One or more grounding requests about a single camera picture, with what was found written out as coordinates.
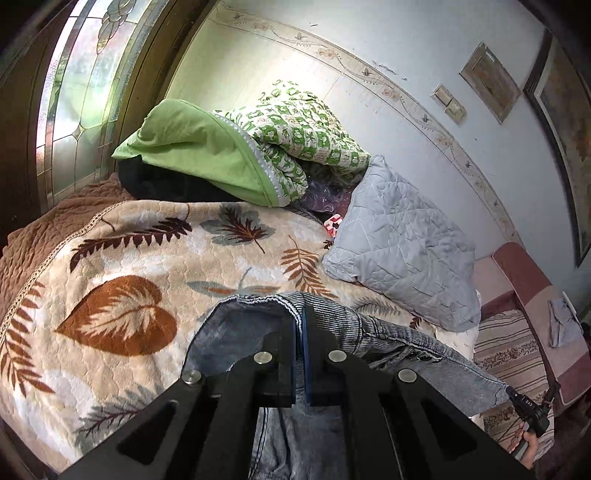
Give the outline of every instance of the striped fabric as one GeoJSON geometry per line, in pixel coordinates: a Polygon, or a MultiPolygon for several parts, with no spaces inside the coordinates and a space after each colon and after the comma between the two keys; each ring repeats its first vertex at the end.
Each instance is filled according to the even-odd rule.
{"type": "MultiPolygon", "coordinates": [[[[527,320],[519,310],[499,313],[480,323],[474,363],[538,404],[548,390],[546,371],[538,344],[527,320]]],[[[519,428],[519,421],[516,421],[518,416],[510,402],[487,410],[482,417],[485,431],[503,447],[519,428]]],[[[552,410],[548,418],[550,427],[540,437],[537,458],[554,444],[552,410]]]]}

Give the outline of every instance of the wall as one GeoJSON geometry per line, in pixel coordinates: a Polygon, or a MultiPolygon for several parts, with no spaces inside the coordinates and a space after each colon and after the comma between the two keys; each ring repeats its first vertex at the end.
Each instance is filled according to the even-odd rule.
{"type": "MultiPolygon", "coordinates": [[[[397,75],[384,73],[458,140],[501,198],[533,259],[578,308],[584,306],[591,296],[591,255],[576,268],[563,185],[532,109],[521,96],[499,125],[458,74],[484,41],[523,87],[544,27],[517,0],[227,0],[226,4],[295,25],[368,63],[395,71],[397,75]],[[466,107],[463,125],[454,124],[430,98],[439,83],[466,107]]],[[[348,128],[355,137],[355,126],[348,128]]]]}
{"type": "Polygon", "coordinates": [[[372,65],[296,27],[217,5],[184,53],[166,97],[228,110],[256,104],[278,78],[324,100],[363,148],[383,154],[460,226],[477,257],[517,238],[482,173],[415,99],[372,65]]]}

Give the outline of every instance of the wall switch panel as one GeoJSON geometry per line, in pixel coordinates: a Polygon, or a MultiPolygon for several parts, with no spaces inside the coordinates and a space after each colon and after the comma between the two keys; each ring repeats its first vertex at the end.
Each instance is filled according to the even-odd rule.
{"type": "Polygon", "coordinates": [[[441,83],[431,94],[431,98],[445,109],[445,113],[447,113],[455,123],[460,124],[461,121],[464,120],[466,109],[441,83]]]}

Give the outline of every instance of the pillow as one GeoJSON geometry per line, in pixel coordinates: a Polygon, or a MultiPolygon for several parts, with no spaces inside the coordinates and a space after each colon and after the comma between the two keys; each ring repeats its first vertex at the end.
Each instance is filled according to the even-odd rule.
{"type": "Polygon", "coordinates": [[[372,157],[323,265],[443,329],[480,322],[474,244],[383,157],[372,157]]]}

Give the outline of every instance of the human hand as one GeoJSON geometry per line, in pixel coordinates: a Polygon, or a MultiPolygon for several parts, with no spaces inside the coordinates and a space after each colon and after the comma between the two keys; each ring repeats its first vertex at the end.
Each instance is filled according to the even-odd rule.
{"type": "Polygon", "coordinates": [[[523,425],[524,425],[524,423],[521,422],[521,424],[519,425],[519,430],[517,430],[514,433],[513,438],[509,442],[509,445],[507,445],[507,447],[506,447],[506,450],[509,453],[511,453],[513,450],[515,450],[517,448],[517,446],[519,445],[521,438],[523,437],[525,439],[525,441],[528,443],[528,446],[527,446],[527,450],[525,451],[525,453],[523,454],[523,456],[521,457],[519,462],[525,468],[531,470],[531,468],[534,466],[535,453],[538,451],[538,447],[539,447],[538,437],[535,436],[535,433],[524,432],[523,425]]]}

